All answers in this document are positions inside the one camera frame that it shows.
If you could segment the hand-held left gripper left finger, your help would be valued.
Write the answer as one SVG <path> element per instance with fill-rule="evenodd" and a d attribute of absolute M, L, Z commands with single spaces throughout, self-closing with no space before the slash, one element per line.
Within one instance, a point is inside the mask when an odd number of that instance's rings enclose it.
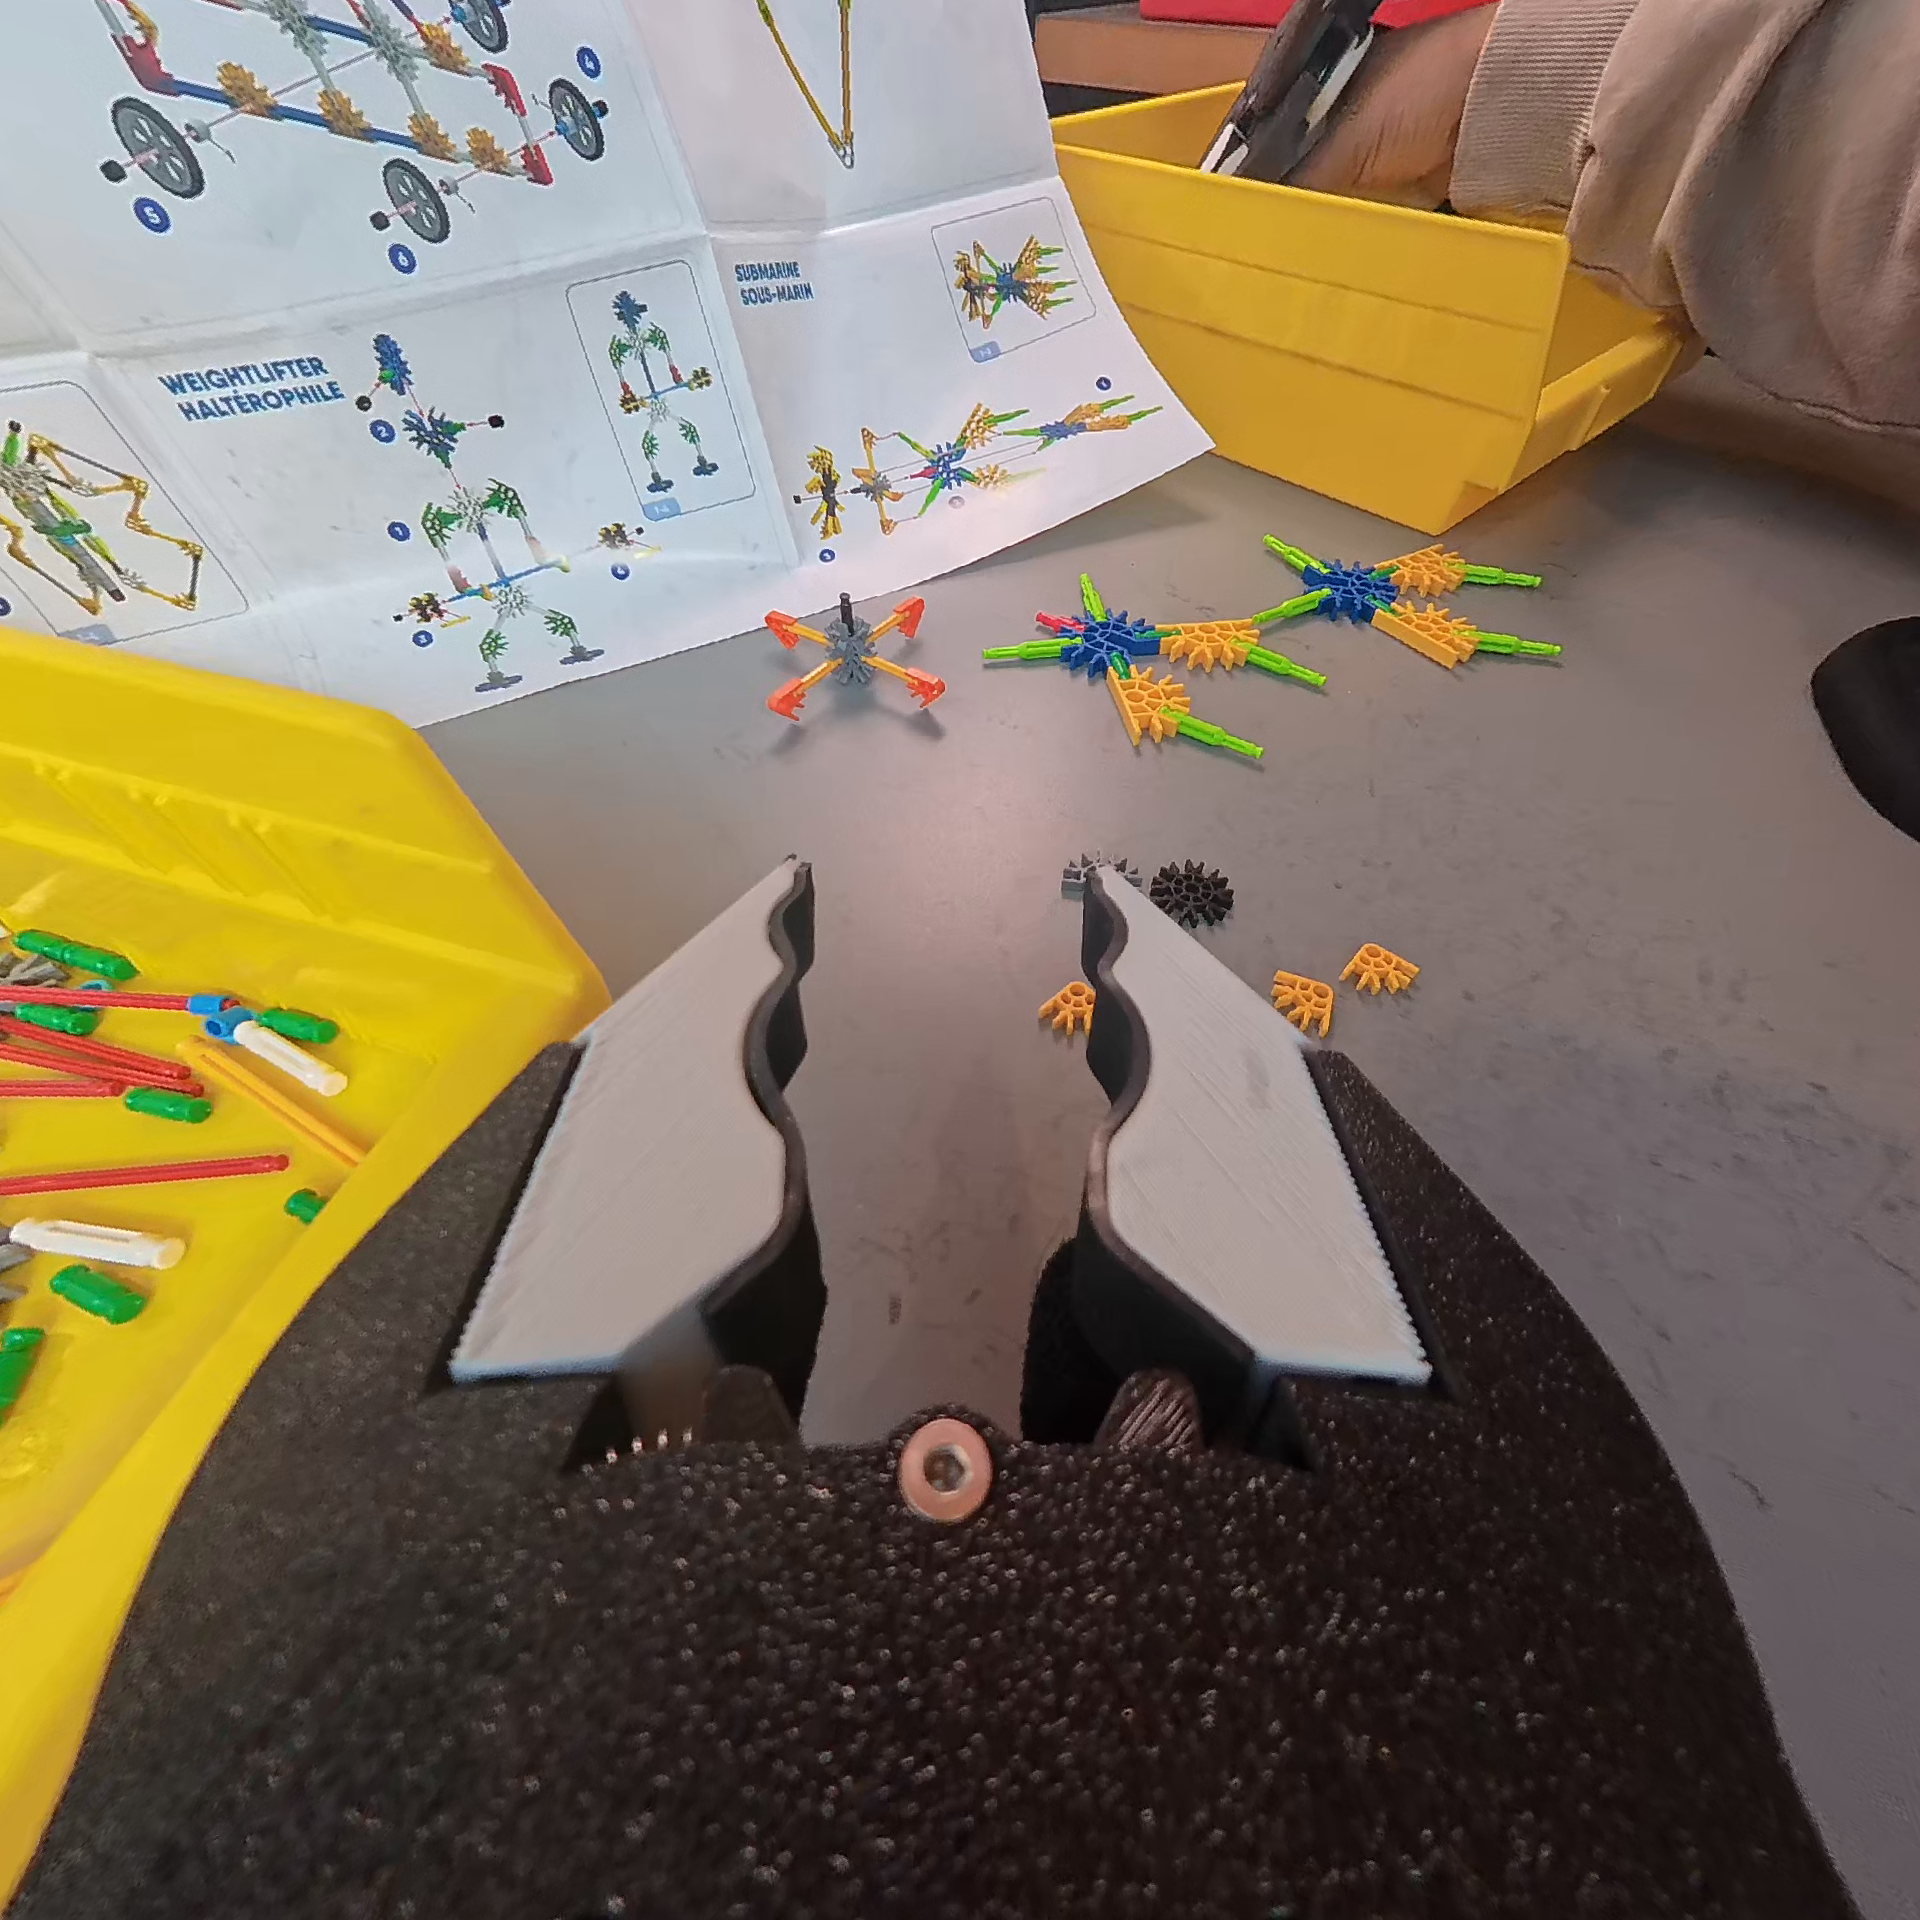
<path fill-rule="evenodd" d="M 606 1378 L 582 1449 L 801 1443 L 825 1276 L 785 1093 L 811 956 L 789 857 L 582 1030 L 452 1383 Z"/>

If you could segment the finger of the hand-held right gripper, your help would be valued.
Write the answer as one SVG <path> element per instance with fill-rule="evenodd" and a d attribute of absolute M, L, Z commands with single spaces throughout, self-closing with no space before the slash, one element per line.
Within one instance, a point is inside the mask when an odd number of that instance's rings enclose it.
<path fill-rule="evenodd" d="M 1290 5 L 1197 169 L 1286 181 L 1370 55 L 1373 14 L 1377 2 Z"/>

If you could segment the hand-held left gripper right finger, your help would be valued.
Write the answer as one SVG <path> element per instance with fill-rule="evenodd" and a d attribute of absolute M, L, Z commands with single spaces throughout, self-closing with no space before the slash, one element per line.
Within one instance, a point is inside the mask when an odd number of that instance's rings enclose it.
<path fill-rule="evenodd" d="M 1290 1390 L 1436 1388 L 1434 1334 L 1305 1044 L 1116 869 L 1083 883 L 1089 1067 L 1108 1109 L 1025 1354 L 1025 1435 L 1082 1443 L 1181 1377 L 1202 1435 L 1301 1444 Z"/>

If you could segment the yellow plastic bin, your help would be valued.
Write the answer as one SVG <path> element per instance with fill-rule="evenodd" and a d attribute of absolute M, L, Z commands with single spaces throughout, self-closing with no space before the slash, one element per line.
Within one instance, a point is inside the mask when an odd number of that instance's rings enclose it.
<path fill-rule="evenodd" d="M 5 630 L 5 925 L 124 953 L 138 993 L 226 993 L 337 1022 L 334 1099 L 242 1055 L 347 1137 L 347 1166 L 252 1099 L 204 1085 L 181 1122 L 104 1095 L 21 1095 L 78 1067 L 5 1063 L 5 1177 L 284 1156 L 277 1172 L 48 1190 L 5 1220 L 70 1215 L 176 1236 L 125 1276 L 109 1325 L 26 1265 L 5 1324 L 38 1325 L 5 1418 L 5 1583 L 83 1510 L 253 1303 L 298 1311 L 544 1044 L 609 1004 L 421 737 L 390 716 L 174 663 Z"/>
<path fill-rule="evenodd" d="M 1195 171 L 1230 98 L 1052 123 L 1113 299 L 1224 458 L 1443 535 L 1701 357 L 1558 231 Z"/>

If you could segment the wooden shelf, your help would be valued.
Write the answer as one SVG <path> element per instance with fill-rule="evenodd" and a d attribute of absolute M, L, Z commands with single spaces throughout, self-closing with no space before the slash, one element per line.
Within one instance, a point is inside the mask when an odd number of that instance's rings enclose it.
<path fill-rule="evenodd" d="M 1139 6 L 1042 12 L 1030 21 L 1049 117 L 1242 85 L 1268 27 L 1142 19 Z"/>

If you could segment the blue green yellow assembly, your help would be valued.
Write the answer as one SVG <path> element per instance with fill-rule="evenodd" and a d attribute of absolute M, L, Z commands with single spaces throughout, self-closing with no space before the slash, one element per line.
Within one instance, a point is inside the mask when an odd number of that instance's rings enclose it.
<path fill-rule="evenodd" d="M 1264 546 L 1298 573 L 1304 588 L 1276 607 L 1257 613 L 1259 626 L 1308 614 L 1346 620 L 1372 626 L 1443 667 L 1458 667 L 1476 657 L 1557 660 L 1563 653 L 1557 643 L 1484 630 L 1443 605 L 1445 594 L 1465 586 L 1536 589 L 1544 586 L 1538 573 L 1469 563 L 1441 545 L 1377 565 L 1321 563 L 1274 535 Z"/>

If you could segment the pile of green red pieces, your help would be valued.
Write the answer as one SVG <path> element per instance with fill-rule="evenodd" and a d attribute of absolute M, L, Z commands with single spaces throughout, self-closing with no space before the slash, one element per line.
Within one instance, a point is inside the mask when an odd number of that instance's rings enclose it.
<path fill-rule="evenodd" d="M 342 1022 L 265 993 L 182 993 L 132 956 L 5 927 L 5 1418 L 54 1332 L 128 1327 L 214 1242 L 220 1204 L 314 1222 L 365 1148 Z"/>

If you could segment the blue green assembly with red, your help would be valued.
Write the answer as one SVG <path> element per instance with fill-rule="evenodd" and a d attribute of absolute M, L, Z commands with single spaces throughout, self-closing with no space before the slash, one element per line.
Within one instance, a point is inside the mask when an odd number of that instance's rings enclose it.
<path fill-rule="evenodd" d="M 1308 589 L 1277 607 L 1234 620 L 1155 621 L 1125 610 L 1108 610 L 1091 575 L 1082 575 L 1082 614 L 1037 614 L 1042 638 L 984 649 L 985 666 L 1056 663 L 1108 687 L 1131 746 L 1148 738 L 1163 742 L 1184 737 L 1211 753 L 1259 762 L 1264 750 L 1244 737 L 1193 716 L 1184 684 L 1155 663 L 1187 663 L 1201 669 L 1256 667 L 1276 679 L 1310 687 L 1326 684 L 1324 674 L 1293 663 L 1262 645 L 1264 628 L 1314 613 L 1329 601 L 1329 589 Z"/>

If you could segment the orange grey cross assembly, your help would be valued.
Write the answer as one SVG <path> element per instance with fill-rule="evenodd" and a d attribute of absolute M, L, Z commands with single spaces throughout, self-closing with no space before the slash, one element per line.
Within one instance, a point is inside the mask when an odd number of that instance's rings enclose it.
<path fill-rule="evenodd" d="M 933 707 L 945 698 L 947 684 L 881 651 L 881 639 L 890 633 L 905 635 L 907 639 L 917 638 L 924 613 L 925 598 L 912 596 L 893 605 L 885 620 L 868 621 L 856 613 L 852 596 L 845 593 L 842 593 L 836 613 L 824 626 L 811 626 L 795 614 L 770 610 L 763 617 L 763 626 L 778 635 L 786 651 L 797 649 L 803 639 L 811 639 L 824 649 L 824 660 L 806 674 L 781 684 L 769 698 L 769 710 L 789 722 L 797 722 L 806 695 L 824 682 L 866 685 L 877 677 L 904 684 L 918 709 Z"/>

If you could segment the white building instruction sheet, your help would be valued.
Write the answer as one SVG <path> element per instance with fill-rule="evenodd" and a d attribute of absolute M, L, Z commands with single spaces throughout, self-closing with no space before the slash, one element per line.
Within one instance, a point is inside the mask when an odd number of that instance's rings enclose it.
<path fill-rule="evenodd" d="M 1020 5 L 3 6 L 5 620 L 435 722 L 1210 449 Z"/>

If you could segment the black padded cushion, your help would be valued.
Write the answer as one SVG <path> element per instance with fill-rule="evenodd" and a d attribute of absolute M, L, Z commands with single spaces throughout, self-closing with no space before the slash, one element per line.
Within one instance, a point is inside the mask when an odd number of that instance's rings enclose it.
<path fill-rule="evenodd" d="M 1882 819 L 1918 838 L 1918 630 L 1915 614 L 1858 630 L 1810 677 L 1810 698 L 1833 754 Z"/>

